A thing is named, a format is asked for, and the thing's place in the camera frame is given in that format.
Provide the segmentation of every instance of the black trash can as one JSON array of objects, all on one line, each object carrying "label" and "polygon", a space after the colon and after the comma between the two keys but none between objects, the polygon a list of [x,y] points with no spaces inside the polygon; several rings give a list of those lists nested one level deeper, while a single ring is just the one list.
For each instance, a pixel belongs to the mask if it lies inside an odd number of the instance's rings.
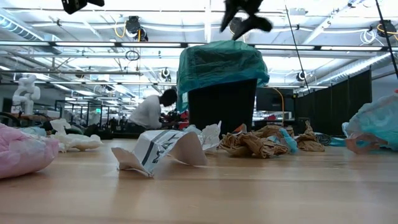
[{"label": "black trash can", "polygon": [[257,79],[212,85],[188,92],[189,123],[198,129],[221,121],[221,134],[241,124],[251,131]]}]

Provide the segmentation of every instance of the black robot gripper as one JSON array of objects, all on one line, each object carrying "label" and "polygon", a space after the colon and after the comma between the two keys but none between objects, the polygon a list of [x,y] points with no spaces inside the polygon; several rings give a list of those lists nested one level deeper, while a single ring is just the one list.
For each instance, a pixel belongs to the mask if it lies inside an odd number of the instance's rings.
[{"label": "black robot gripper", "polygon": [[223,32],[228,24],[232,21],[238,11],[245,11],[249,17],[238,25],[232,37],[233,40],[238,40],[243,34],[252,29],[260,29],[266,32],[272,30],[271,22],[266,18],[257,17],[259,7],[262,0],[226,0],[225,14],[221,23],[220,32]]}]

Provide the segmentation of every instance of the pink fabric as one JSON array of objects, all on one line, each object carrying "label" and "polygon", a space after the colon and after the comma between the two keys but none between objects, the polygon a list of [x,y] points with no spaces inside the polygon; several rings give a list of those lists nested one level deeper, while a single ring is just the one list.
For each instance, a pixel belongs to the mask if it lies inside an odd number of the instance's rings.
[{"label": "pink fabric", "polygon": [[0,124],[0,179],[46,168],[56,158],[58,141]]}]

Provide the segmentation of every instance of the crumpled brown paper bag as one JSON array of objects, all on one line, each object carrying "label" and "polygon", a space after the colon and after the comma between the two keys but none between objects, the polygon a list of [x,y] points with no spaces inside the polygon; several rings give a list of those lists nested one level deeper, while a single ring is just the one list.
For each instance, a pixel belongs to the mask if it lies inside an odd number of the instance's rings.
[{"label": "crumpled brown paper bag", "polygon": [[325,152],[325,147],[318,142],[315,133],[312,130],[309,121],[305,122],[306,130],[304,134],[300,134],[297,141],[297,147],[303,151]]},{"label": "crumpled brown paper bag", "polygon": [[263,159],[286,154],[289,150],[283,145],[276,144],[266,138],[261,139],[252,133],[223,135],[219,148],[236,157],[249,157],[254,153],[256,157]]},{"label": "crumpled brown paper bag", "polygon": [[[281,139],[283,138],[283,135],[279,131],[280,128],[281,126],[268,124],[267,126],[261,128],[260,130],[253,132],[253,135],[259,138],[268,138],[269,136],[277,136],[278,139]],[[287,127],[285,129],[291,137],[294,137],[293,128]]]}]

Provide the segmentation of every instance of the wooden table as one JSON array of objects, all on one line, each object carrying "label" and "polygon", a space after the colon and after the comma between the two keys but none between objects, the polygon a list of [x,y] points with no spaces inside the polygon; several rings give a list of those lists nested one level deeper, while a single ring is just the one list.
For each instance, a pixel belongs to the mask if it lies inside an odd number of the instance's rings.
[{"label": "wooden table", "polygon": [[346,149],[271,160],[166,158],[148,179],[116,170],[111,146],[68,152],[42,172],[0,180],[0,223],[398,223],[398,154]]}]

